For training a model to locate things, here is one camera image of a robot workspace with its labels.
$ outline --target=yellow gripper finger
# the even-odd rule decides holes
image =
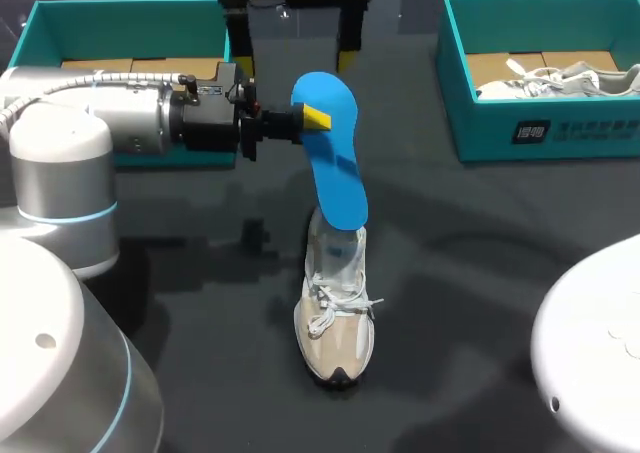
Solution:
[[[304,128],[306,130],[331,129],[331,117],[326,113],[305,104],[302,108],[302,114],[304,116]]]

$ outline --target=shoe box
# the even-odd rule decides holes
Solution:
[[[640,96],[482,101],[477,87],[585,61],[640,63],[640,0],[444,0],[436,70],[463,162],[640,156]]]
[[[120,72],[185,73],[212,78],[230,61],[217,0],[38,1],[10,67],[61,66]],[[228,167],[235,154],[186,151],[118,154],[124,167]]]

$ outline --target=beige sneaker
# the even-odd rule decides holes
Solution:
[[[294,311],[300,351],[322,381],[349,383],[367,367],[374,327],[366,291],[367,233],[332,228],[319,210],[309,225],[302,297]]]

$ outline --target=shoe sole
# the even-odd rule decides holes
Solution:
[[[307,361],[307,357],[304,354],[304,350],[302,349],[302,344],[300,343],[300,329],[298,328],[298,317],[300,316],[300,302],[298,302],[296,304],[296,307],[293,310],[293,325],[296,329],[296,340],[298,342],[298,349],[300,350],[300,353],[302,353],[302,357],[304,358],[304,362],[307,365],[307,368],[309,369],[309,371],[311,373],[313,373],[313,375],[316,377],[316,379],[318,381],[320,381],[322,384],[325,385],[332,385],[332,386],[336,386],[336,385],[345,385],[345,384],[349,384],[349,383],[356,383],[358,381],[358,379],[362,376],[362,374],[364,373],[364,370],[366,370],[367,365],[369,364],[369,361],[371,360],[371,356],[373,355],[373,344],[374,344],[374,340],[375,340],[375,327],[373,325],[373,321],[371,321],[371,318],[367,318],[367,321],[369,322],[369,350],[367,351],[367,357],[365,358],[365,362],[362,365],[362,369],[358,372],[358,376],[356,376],[355,378],[349,378],[349,376],[346,374],[346,372],[338,367],[334,370],[334,372],[331,374],[331,376],[327,379],[324,378],[323,376],[321,376]]]

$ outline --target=dark table surface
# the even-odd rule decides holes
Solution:
[[[5,60],[32,2],[0,0]],[[134,341],[163,391],[165,453],[583,452],[537,396],[530,330],[564,271],[640,230],[640,164],[460,165],[432,66],[440,5],[374,0],[344,75],[361,115],[367,286],[385,299],[358,387],[318,387],[296,345],[315,205],[300,147],[265,142],[233,171],[119,174],[129,276],[114,294],[151,292]],[[332,70],[336,20],[252,14],[262,98],[286,102],[301,74]],[[258,257],[239,247],[251,219],[272,238]]]

